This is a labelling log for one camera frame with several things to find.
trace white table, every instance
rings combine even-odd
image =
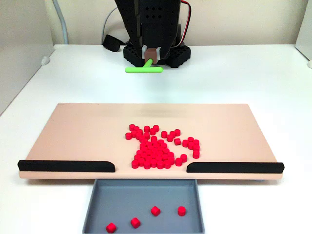
[[[311,230],[312,69],[293,45],[192,47],[162,74],[126,74],[122,52],[56,45],[0,117],[0,233],[79,234],[93,180],[20,179],[58,102],[248,103],[278,161],[280,181],[199,181],[207,234]]]

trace red wire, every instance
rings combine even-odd
[[[186,22],[186,27],[185,27],[185,30],[184,30],[184,33],[183,33],[183,36],[182,36],[182,40],[181,40],[181,43],[179,45],[181,45],[184,41],[184,38],[186,36],[186,32],[189,28],[189,24],[190,24],[190,19],[191,19],[191,13],[192,13],[192,8],[191,8],[191,5],[185,1],[185,0],[181,0],[181,3],[183,4],[187,4],[189,6],[189,16],[188,16],[188,19],[187,19],[187,22]]]

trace white wall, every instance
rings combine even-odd
[[[188,45],[294,44],[308,0],[189,0],[192,18]],[[103,21],[114,0],[58,0],[71,44],[100,44]],[[61,25],[52,0],[45,0],[54,44],[63,43]],[[181,21],[187,7],[182,5]],[[128,39],[118,11],[107,32]]]
[[[44,2],[0,0],[0,115],[52,52]]]
[[[312,60],[312,0],[308,3],[297,38],[296,48],[309,60]]]

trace green stick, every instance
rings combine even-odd
[[[126,73],[162,73],[162,67],[151,67],[153,60],[147,60],[143,67],[127,67],[125,69]]]

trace black edge guard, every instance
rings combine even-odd
[[[281,174],[284,168],[282,162],[193,162],[186,172]]]
[[[18,167],[23,172],[115,172],[108,161],[20,160]]]

